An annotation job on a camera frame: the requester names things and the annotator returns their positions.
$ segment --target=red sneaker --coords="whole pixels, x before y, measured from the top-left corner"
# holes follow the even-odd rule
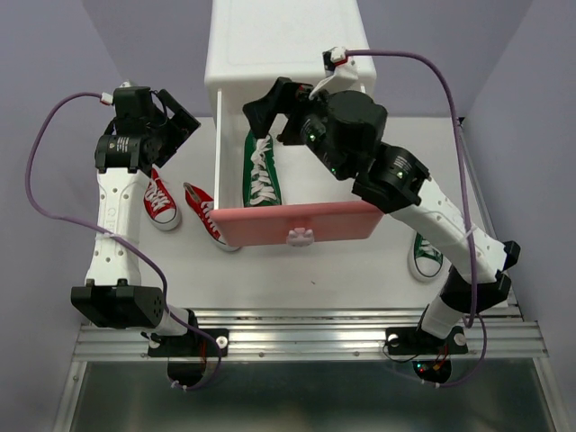
[[[218,228],[216,228],[216,224],[210,218],[210,211],[214,208],[214,199],[199,187],[189,183],[184,183],[184,194],[186,202],[198,215],[216,246],[227,252],[238,250],[239,247],[226,244],[226,240],[224,240],[224,237],[220,234]]]
[[[164,186],[155,168],[152,168],[150,183],[144,193],[144,207],[152,225],[159,230],[173,230],[182,219],[176,201]]]

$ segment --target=black mounting bracket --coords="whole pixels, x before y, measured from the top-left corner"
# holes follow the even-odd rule
[[[462,327],[452,328],[444,340],[432,337],[418,327],[390,327],[386,329],[386,337],[390,356],[436,355],[439,348],[446,346],[450,356],[468,354]]]
[[[192,310],[188,311],[188,324],[198,328],[198,319]],[[225,337],[229,340],[230,332],[227,328],[203,328],[203,332],[208,333],[214,339]],[[152,334],[150,339],[155,344],[148,344],[148,357],[198,357],[200,359],[203,349],[203,342],[207,342],[191,330],[182,336],[158,336]],[[222,356],[228,355],[228,345],[221,348]],[[216,347],[211,343],[206,343],[205,354],[207,357],[218,355]]]

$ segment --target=green sneaker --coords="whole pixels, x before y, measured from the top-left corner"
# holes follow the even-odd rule
[[[408,254],[408,267],[412,276],[421,282],[431,282],[440,275],[444,256],[428,240],[416,233]]]
[[[271,136],[255,139],[252,131],[246,136],[242,183],[244,207],[282,204]]]

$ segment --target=white sole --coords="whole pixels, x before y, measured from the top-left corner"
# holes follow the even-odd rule
[[[442,264],[443,265],[440,266],[438,273],[436,273],[435,275],[433,276],[423,275],[416,267],[416,260],[414,259],[414,240],[412,240],[410,250],[408,251],[408,269],[410,270],[410,274],[414,279],[416,279],[419,282],[422,282],[423,284],[429,284],[431,282],[434,282],[442,274],[442,267],[444,266],[444,263]]]
[[[221,241],[218,241],[216,238],[214,238],[212,236],[212,234],[210,232],[208,232],[208,235],[210,236],[210,238],[212,239],[212,242],[220,249],[222,249],[225,252],[236,252],[238,249],[240,249],[240,247],[238,246],[230,246],[227,245],[226,243],[222,243]]]
[[[180,225],[180,221],[182,220],[182,215],[180,214],[180,210],[176,207],[176,213],[174,215],[174,218],[172,218],[168,222],[162,223],[162,222],[158,222],[156,220],[153,220],[149,214],[148,214],[148,219],[150,219],[150,222],[152,222],[152,225],[154,225],[159,230],[170,231],[170,230],[173,230],[174,228],[176,228],[178,225]]]

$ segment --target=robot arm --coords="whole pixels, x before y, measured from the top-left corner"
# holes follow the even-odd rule
[[[405,148],[381,142],[388,113],[367,94],[347,90],[357,74],[343,52],[323,54],[329,76],[316,87],[280,77],[243,112],[257,138],[268,133],[278,113],[285,114],[288,122],[278,137],[284,145],[306,145],[336,179],[354,178],[353,194],[409,225],[451,261],[445,286],[416,331],[396,341],[399,354],[434,354],[471,309],[471,233],[428,169]],[[518,261],[519,246],[473,231],[480,312],[508,297],[511,282],[503,272]]]
[[[156,95],[160,111],[152,102]],[[132,245],[140,241],[140,215],[153,165],[163,166],[200,123],[166,91],[122,85],[113,94],[116,117],[98,140],[98,225]],[[168,118],[167,108],[174,115]],[[186,328],[169,317],[162,290],[140,285],[139,260],[107,234],[96,234],[85,285],[72,288],[72,304],[98,327],[141,329],[181,336]],[[170,307],[190,322],[188,310]]]

